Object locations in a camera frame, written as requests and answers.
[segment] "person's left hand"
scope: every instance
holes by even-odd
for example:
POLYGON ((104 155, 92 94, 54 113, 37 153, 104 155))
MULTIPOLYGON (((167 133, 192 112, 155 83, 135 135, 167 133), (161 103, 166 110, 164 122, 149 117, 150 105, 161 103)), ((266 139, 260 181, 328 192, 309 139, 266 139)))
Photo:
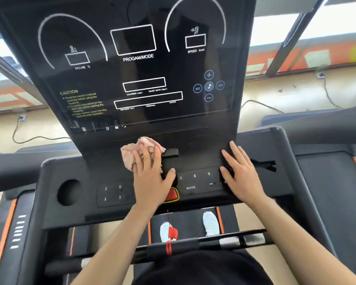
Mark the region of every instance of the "person's left hand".
POLYGON ((151 164, 149 151, 143 144, 140 145, 143 152, 143 160, 140 154, 134 150, 133 155, 136 163, 133 164, 134 192, 136 206, 151 214, 154 214, 158 206, 166 199, 167 194, 175 178, 175 169, 171 168, 165 180, 162 180, 161 151, 158 146, 154 148, 154 163, 151 164))

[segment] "blue circle button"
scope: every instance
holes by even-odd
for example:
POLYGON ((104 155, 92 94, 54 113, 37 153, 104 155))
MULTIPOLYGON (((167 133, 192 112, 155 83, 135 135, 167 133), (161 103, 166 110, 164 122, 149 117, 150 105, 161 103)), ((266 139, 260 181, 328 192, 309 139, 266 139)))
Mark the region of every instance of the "blue circle button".
POLYGON ((194 91, 194 93, 200 93, 202 91, 202 86, 200 84, 196 84, 194 85, 192 90, 194 91))
POLYGON ((206 90, 207 92, 212 91, 213 88, 214 88, 213 82, 207 82, 206 84, 204 84, 204 90, 206 90))
POLYGON ((214 99, 214 95, 208 93, 206 96, 204 96, 204 100, 206 102, 211 102, 214 99))
POLYGON ((206 80, 211 80, 213 77, 214 77, 214 71, 212 71, 212 70, 207 70, 207 71, 204 73, 204 78, 205 78, 206 80))
POLYGON ((224 86, 225 86, 224 81, 217 81, 216 85, 215 85, 216 89, 218 89, 218 90, 223 90, 224 86))

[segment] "sneaker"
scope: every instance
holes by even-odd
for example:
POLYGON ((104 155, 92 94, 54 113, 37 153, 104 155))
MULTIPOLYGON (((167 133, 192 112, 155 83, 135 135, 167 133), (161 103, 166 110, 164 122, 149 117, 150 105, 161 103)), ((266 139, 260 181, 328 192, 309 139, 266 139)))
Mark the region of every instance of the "sneaker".
POLYGON ((170 227, 169 222, 162 223, 162 225, 159 229, 159 235, 161 237, 161 242, 169 241, 169 227, 170 227))
POLYGON ((206 228, 206 236, 219 235, 219 223, 218 219, 211 211, 206 211, 203 214, 203 224, 206 228))

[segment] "treadmill screen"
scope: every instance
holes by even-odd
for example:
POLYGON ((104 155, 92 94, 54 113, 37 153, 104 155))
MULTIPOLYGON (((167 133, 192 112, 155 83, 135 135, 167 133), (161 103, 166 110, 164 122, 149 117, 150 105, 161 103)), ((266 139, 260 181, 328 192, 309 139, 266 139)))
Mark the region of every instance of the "treadmill screen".
POLYGON ((242 2, 49 0, 2 16, 52 109, 86 133, 232 109, 242 2))

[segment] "white rectangle outline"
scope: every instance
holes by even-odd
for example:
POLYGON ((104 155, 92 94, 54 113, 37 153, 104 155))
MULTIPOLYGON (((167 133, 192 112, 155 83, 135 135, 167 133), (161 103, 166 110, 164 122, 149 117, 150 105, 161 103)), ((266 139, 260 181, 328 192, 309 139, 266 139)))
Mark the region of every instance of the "white rectangle outline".
POLYGON ((152 52, 152 51, 157 50, 156 38, 154 37, 154 30, 153 30, 153 25, 152 25, 152 24, 140 25, 140 26, 134 26, 134 27, 127 27, 127 28, 120 28, 120 29, 113 29, 113 30, 110 31, 110 33, 111 33, 112 41, 114 42, 114 46, 115 46, 116 53, 117 53, 118 56, 124 56, 124 55, 130 55, 130 54, 138 54, 138 53, 145 53, 145 52, 152 52), (115 39, 114 39, 114 36, 112 35, 112 32, 113 32, 113 31, 121 31, 121 30, 127 30, 127 29, 140 28, 140 27, 146 27, 146 26, 152 27, 152 35, 153 35, 153 41, 154 41, 154 49, 153 49, 153 50, 146 50, 146 51, 139 51, 139 52, 131 52, 131 53, 119 54, 119 52, 117 51, 115 39))
POLYGON ((125 91, 125 92, 141 91, 141 90, 148 90, 148 89, 155 89, 155 88, 162 88, 162 87, 166 87, 166 79, 165 79, 165 77, 158 77, 158 78, 144 79, 144 80, 138 80, 138 81, 131 81, 131 82, 124 82, 124 83, 123 83, 123 88, 124 88, 124 91, 125 91), (131 91, 126 91, 126 90, 125 90, 124 84, 136 83, 136 82, 142 82, 142 81, 150 81, 150 80, 157 80, 157 79, 163 79, 165 85, 164 85, 164 86, 158 86, 158 87, 142 88, 142 89, 131 90, 131 91))
POLYGON ((206 43, 207 43, 206 40, 207 40, 206 33, 204 33, 204 34, 198 34, 198 35, 185 36, 186 49, 197 48, 197 47, 205 47, 205 46, 206 46, 206 43), (187 38, 197 37, 197 36, 204 36, 204 45, 198 45, 198 46, 190 46, 190 47, 187 47, 187 38))
POLYGON ((65 54, 65 56, 66 56, 67 61, 68 61, 69 64, 70 64, 70 66, 76 66, 76 65, 82 65, 82 64, 88 64, 88 63, 90 63, 90 59, 88 58, 86 51, 83 51, 83 52, 76 52, 76 53, 70 53, 70 54, 65 54), (81 53, 85 53, 85 54, 86 54, 86 58, 87 58, 88 62, 82 62, 82 63, 71 64, 71 63, 70 63, 70 60, 69 60, 69 57, 67 57, 67 56, 70 56, 70 55, 77 55, 77 54, 81 54, 81 53))
POLYGON ((183 100, 183 92, 182 92, 182 91, 178 91, 178 92, 157 94, 157 95, 151 95, 151 96, 143 96, 143 97, 137 97, 137 98, 129 98, 129 99, 123 99, 123 100, 116 100, 116 101, 114 101, 114 104, 115 104, 116 109, 119 110, 119 109, 125 109, 125 108, 140 107, 140 106, 161 104, 161 103, 167 103, 167 102, 173 102, 173 101, 181 101, 181 100, 183 100), (168 94, 175 94, 175 93, 181 93, 181 99, 169 100, 169 101, 163 101, 163 102, 156 102, 156 103, 150 103, 150 104, 143 104, 143 105, 136 105, 136 106, 128 106, 128 107, 122 107, 122 108, 118 108, 118 107, 116 106, 116 102, 119 102, 119 101, 127 101, 127 100, 140 99, 140 98, 148 98, 148 97, 155 97, 155 96, 168 95, 168 94))

